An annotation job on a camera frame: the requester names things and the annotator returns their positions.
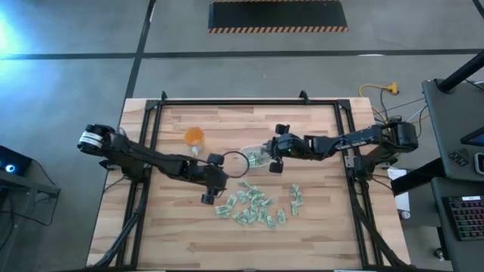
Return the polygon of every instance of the clear plastic container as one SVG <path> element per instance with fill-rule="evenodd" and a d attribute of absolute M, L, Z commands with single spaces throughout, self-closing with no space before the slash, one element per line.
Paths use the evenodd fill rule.
<path fill-rule="evenodd" d="M 261 149 L 264 149 L 264 148 L 265 146 L 261 144 L 257 144 L 257 145 L 252 145 L 248 147 L 243 147 L 242 149 L 240 149 L 240 152 L 243 155 L 247 156 L 247 158 L 249 159 L 249 162 L 251 162 L 249 164 L 250 169 L 266 167 L 271 163 L 271 157 L 269 156 L 269 154 L 267 154 L 266 152 L 261 152 Z M 260 161 L 253 163 L 254 160 L 251 158 L 254 157 L 254 153 L 257 154 L 258 158 L 263 161 L 262 163 Z M 243 164 L 247 164 L 245 158 L 243 158 L 242 156 L 239 156 L 239 159 L 240 159 L 240 162 L 242 162 Z"/>

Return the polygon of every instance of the floor mat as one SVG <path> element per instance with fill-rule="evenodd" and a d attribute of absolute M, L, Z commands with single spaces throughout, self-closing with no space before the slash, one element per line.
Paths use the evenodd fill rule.
<path fill-rule="evenodd" d="M 347 32 L 336 0 L 219 0 L 210 4 L 210 33 Z"/>

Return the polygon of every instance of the computer keyboard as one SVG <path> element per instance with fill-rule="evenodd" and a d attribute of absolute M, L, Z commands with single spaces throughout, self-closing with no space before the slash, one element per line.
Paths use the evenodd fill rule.
<path fill-rule="evenodd" d="M 458 240 L 484 240 L 484 196 L 444 197 L 443 202 Z"/>

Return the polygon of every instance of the wooden tabletop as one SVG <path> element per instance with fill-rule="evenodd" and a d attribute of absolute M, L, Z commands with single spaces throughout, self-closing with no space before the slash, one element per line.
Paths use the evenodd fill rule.
<path fill-rule="evenodd" d="M 373 125 L 370 101 L 367 98 L 349 99 L 356 129 Z M 123 110 L 120 126 L 132 141 L 139 138 L 145 101 L 128 99 Z M 329 106 L 164 106 L 157 150 L 191 155 L 184 144 L 183 134 L 189 127 L 200 127 L 205 133 L 200 158 L 210 152 L 223 154 L 265 143 L 275 136 L 274 129 L 278 123 L 290 124 L 290 132 L 299 136 L 337 136 L 334 110 Z M 371 147 L 361 150 L 366 153 Z M 236 157 L 227 158 L 224 164 L 225 170 L 233 173 L 240 171 L 240 166 Z M 120 177 L 119 172 L 111 172 L 107 185 Z M 389 185 L 384 178 L 380 180 Z M 275 215 L 277 209 L 284 209 L 287 223 L 278 224 L 277 230 L 269 230 L 265 224 L 257 222 L 243 227 L 231 218 L 219 219 L 214 206 L 200 203 L 205 187 L 174 181 L 154 170 L 138 269 L 311 270 L 360 267 L 340 154 L 323 162 L 284 159 L 282 175 L 269 173 L 267 169 L 250 170 L 243 178 L 228 180 L 228 189 L 216 200 L 216 206 L 225 204 L 231 194 L 242 190 L 237 185 L 238 181 L 256 185 L 271 196 L 275 202 L 269 206 L 269 214 Z M 289 189 L 292 183 L 302 188 L 304 205 L 299 207 L 297 217 L 290 214 Z M 88 264 L 99 260 L 119 234 L 128 192 L 129 181 L 122 181 L 104 194 Z M 370 182 L 370 195 L 377 229 L 390 248 L 409 263 L 392 192 Z M 242 211 L 247 206 L 238 203 L 234 210 Z M 368 233 L 365 239 L 372 259 Z"/>

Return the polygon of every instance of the gray floor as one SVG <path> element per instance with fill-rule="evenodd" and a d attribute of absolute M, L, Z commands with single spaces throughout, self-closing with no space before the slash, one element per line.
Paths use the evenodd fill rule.
<path fill-rule="evenodd" d="M 310 34 L 209 35 L 205 0 L 158 0 L 146 52 L 465 49 L 484 46 L 484 21 L 471 0 L 420 2 L 342 0 L 350 31 Z M 0 2 L 0 54 L 135 52 L 148 0 Z M 472 55 L 400 57 L 251 57 L 143 60 L 134 97 L 351 97 L 363 84 L 398 82 L 387 107 L 423 97 L 423 80 L 443 78 Z M 92 237 L 106 172 L 76 143 L 85 125 L 116 126 L 133 60 L 0 60 L 0 144 L 44 165 L 62 188 L 50 227 L 22 226 L 8 270 L 82 267 Z M 474 79 L 484 78 L 479 72 Z M 380 108 L 379 91 L 365 95 Z M 424 106 L 391 112 L 404 118 Z M 397 166 L 416 168 L 438 157 L 430 121 L 420 147 Z M 425 188 L 411 206 L 431 202 Z M 39 207 L 48 218 L 51 205 Z M 413 264 L 449 269 L 432 251 L 435 228 L 404 224 Z"/>

